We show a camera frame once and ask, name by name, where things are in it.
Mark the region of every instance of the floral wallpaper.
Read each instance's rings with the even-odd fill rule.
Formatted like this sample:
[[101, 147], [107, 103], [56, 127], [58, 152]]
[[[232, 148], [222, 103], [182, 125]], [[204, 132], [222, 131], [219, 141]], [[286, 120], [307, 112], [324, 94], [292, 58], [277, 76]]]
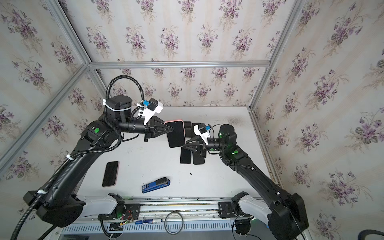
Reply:
[[[60, 2], [93, 61], [268, 60], [294, 3], [293, 0]], [[318, 3], [307, 9], [308, 17], [303, 23], [317, 14]]]
[[44, 0], [1, 1], [0, 16], [2, 156], [68, 81], [80, 61]]
[[316, 240], [384, 231], [383, 13], [382, 0], [306, 1], [254, 109]]
[[[9, 169], [0, 176], [0, 238], [9, 239], [21, 215], [28, 208], [24, 194], [42, 186], [66, 159], [87, 125], [102, 114], [101, 96], [93, 83], [84, 76], [67, 94], [67, 98], [41, 126], [31, 143], [22, 150]], [[1, 123], [15, 124], [7, 106], [2, 106]], [[37, 239], [49, 227], [36, 217], [35, 211], [27, 219], [19, 237]]]
[[[98, 70], [106, 85], [114, 77], [134, 77], [146, 99], [160, 100], [165, 106], [248, 106], [265, 68], [147, 68]], [[112, 95], [141, 100], [137, 86], [121, 79]]]

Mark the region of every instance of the metal grille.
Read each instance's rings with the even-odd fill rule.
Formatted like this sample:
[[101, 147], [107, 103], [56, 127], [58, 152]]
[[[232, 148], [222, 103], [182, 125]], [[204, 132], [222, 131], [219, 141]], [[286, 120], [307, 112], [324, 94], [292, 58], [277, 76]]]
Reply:
[[[223, 231], [231, 230], [232, 220], [208, 220], [208, 221], [187, 221], [184, 222], [182, 231]], [[109, 223], [105, 223], [105, 228], [108, 231]], [[180, 228], [181, 222], [169, 222], [167, 223], [168, 229], [172, 232]], [[127, 233], [127, 232], [165, 232], [164, 224], [143, 224], [135, 225], [135, 223], [129, 223], [124, 225], [123, 231], [108, 231], [109, 233]], [[74, 223], [63, 229], [61, 234], [90, 234], [90, 233], [103, 233], [101, 231], [100, 223]]]

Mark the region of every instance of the white cable tie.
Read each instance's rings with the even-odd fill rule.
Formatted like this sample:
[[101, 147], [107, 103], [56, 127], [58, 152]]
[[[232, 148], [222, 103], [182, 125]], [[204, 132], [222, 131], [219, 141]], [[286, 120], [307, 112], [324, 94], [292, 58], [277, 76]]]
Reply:
[[39, 191], [37, 191], [38, 194], [47, 194], [48, 192], [46, 191], [43, 191], [42, 189], [39, 189]]
[[107, 105], [106, 101], [107, 100], [103, 99], [103, 105], [105, 105], [107, 108], [109, 108], [110, 110], [112, 110], [114, 112], [121, 112], [121, 111], [129, 110], [129, 109], [132, 108], [132, 106], [130, 106], [129, 108], [124, 108], [124, 109], [113, 109], [113, 108], [111, 108], [110, 106]]
[[75, 160], [74, 158], [71, 158], [71, 155], [69, 155], [69, 154], [68, 154], [66, 157], [67, 157], [69, 160], [71, 160], [71, 161]]

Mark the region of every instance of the white table surface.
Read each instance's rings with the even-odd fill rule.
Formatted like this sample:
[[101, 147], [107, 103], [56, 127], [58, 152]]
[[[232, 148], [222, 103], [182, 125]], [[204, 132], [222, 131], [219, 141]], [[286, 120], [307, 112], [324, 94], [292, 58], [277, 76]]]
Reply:
[[[253, 129], [247, 108], [164, 107], [159, 118], [164, 121], [204, 122], [206, 125], [231, 124], [237, 144], [268, 177], [268, 170]], [[219, 126], [214, 127], [215, 136]], [[135, 136], [125, 134], [125, 138]], [[102, 187], [107, 162], [119, 161], [115, 186]], [[168, 187], [143, 194], [141, 186], [159, 178], [170, 179]], [[180, 164], [180, 148], [170, 148], [166, 134], [144, 142], [144, 136], [123, 142], [112, 152], [104, 153], [88, 170], [78, 195], [101, 196], [109, 193], [125, 197], [232, 197], [241, 191], [260, 195], [218, 155], [207, 153], [205, 164]]]

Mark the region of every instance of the black smartphone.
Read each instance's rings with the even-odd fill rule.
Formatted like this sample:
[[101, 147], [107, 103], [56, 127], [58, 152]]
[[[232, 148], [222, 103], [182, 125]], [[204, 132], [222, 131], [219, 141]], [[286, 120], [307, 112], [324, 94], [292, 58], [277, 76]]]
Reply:
[[[199, 125], [199, 124], [200, 124], [199, 122], [192, 123], [192, 125], [191, 125], [191, 137], [195, 137], [196, 136], [195, 132], [193, 131], [193, 127], [195, 125]], [[193, 164], [195, 164], [195, 165], [200, 165], [200, 164], [204, 164], [205, 163], [205, 159], [203, 157], [200, 157], [200, 155], [198, 153], [193, 152], [192, 153], [192, 158], [193, 158]]]
[[181, 147], [180, 151], [180, 163], [181, 164], [191, 164], [192, 152]]
[[165, 121], [165, 125], [173, 128], [167, 133], [169, 147], [181, 147], [185, 144], [184, 122], [181, 119]]
[[105, 167], [102, 187], [110, 187], [116, 184], [118, 176], [119, 161], [109, 162]]
[[184, 122], [185, 137], [191, 137], [192, 122]]

